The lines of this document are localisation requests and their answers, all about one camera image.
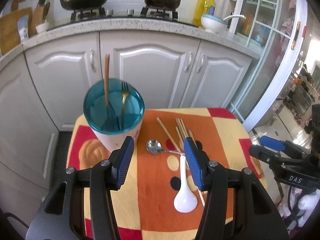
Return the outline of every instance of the gas stove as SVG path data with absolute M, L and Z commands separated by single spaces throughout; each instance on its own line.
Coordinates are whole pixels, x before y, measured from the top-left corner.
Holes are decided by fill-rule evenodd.
M 77 22 L 81 20 L 91 20 L 94 18 L 103 17 L 106 15 L 105 9 L 100 6 L 97 8 L 86 8 L 75 10 L 71 14 L 70 22 Z
M 146 7 L 142 8 L 142 11 L 140 13 L 140 17 L 142 17 L 142 18 L 149 17 L 149 18 L 156 18 L 156 19 L 178 21 L 178 12 L 176 10 L 172 10 L 169 8 L 146 6 Z
M 144 19 L 152 19 L 159 21 L 169 21 L 174 23 L 180 23 L 184 25 L 189 25 L 198 28 L 198 26 L 193 25 L 188 22 L 180 21 L 178 19 L 178 12 L 175 10 L 170 10 L 168 8 L 157 8 L 157 7 L 143 7 L 140 14 L 134 14 L 134 10 L 130 9 L 127 11 L 116 11 L 114 13 L 113 10 L 105 10 L 103 7 L 98 8 L 86 8 L 74 11 L 71 14 L 70 22 L 64 22 L 63 24 L 57 25 L 51 29 L 55 29 L 57 27 L 61 27 L 64 25 L 76 23 L 76 22 L 84 22 L 90 20 L 99 20 L 99 19 L 110 19 L 110 18 L 144 18 Z

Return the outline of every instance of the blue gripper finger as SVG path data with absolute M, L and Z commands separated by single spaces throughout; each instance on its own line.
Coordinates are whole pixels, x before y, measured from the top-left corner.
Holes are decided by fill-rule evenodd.
M 281 141 L 278 141 L 276 139 L 270 138 L 268 136 L 262 136 L 260 138 L 260 143 L 263 146 L 271 148 L 271 149 L 274 149 L 274 150 L 276 150 L 278 152 L 282 152 L 286 148 L 285 145 Z

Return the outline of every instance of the stove burner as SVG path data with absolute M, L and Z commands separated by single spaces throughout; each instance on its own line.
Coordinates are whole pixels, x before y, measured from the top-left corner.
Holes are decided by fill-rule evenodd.
M 178 12 L 176 12 L 176 10 L 172 10 L 169 8 L 152 7 L 152 6 L 143 7 L 140 13 L 140 17 L 147 17 L 147 12 L 149 9 L 156 9 L 156 11 L 150 11 L 151 18 L 170 19 L 170 15 L 169 13 L 166 13 L 166 11 L 171 11 L 172 20 L 178 21 Z
M 95 18 L 96 16 L 105 16 L 106 11 L 105 9 L 100 6 L 98 8 L 83 8 L 79 10 L 74 10 L 71 14 L 70 21 L 77 21 L 77 20 L 83 20 L 83 19 L 89 19 L 89 18 Z

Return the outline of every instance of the oil bottle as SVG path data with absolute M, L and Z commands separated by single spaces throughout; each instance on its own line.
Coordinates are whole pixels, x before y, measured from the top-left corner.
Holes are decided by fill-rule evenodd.
M 209 13 L 213 15 L 215 8 L 216 8 L 215 0 L 198 0 L 192 23 L 197 26 L 202 26 L 201 24 L 202 14 Z

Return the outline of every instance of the table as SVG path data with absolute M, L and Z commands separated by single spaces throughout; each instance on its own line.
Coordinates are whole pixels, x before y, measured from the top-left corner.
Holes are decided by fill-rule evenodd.
M 167 135 L 156 118 L 164 123 L 175 142 L 175 118 L 182 118 L 211 160 L 224 167 L 241 170 L 249 167 L 264 187 L 267 183 L 260 163 L 250 157 L 251 140 L 236 117 L 223 108 L 184 108 L 146 110 L 137 145 L 132 156 L 124 185 L 111 191 L 113 207 L 122 240 L 194 239 L 203 206 L 197 188 L 187 170 L 190 189 L 198 199 L 190 213 L 179 213 L 173 206 L 177 194 L 176 181 L 180 179 L 179 156 L 169 153 L 151 155 L 146 150 L 149 139 L 170 147 Z M 84 116 L 75 124 L 68 151 L 67 167 L 77 170 L 94 166 L 110 156 L 110 152 L 96 138 Z M 92 238 L 89 189 L 84 191 L 84 217 L 86 235 Z M 232 220 L 233 191 L 228 191 L 227 219 Z

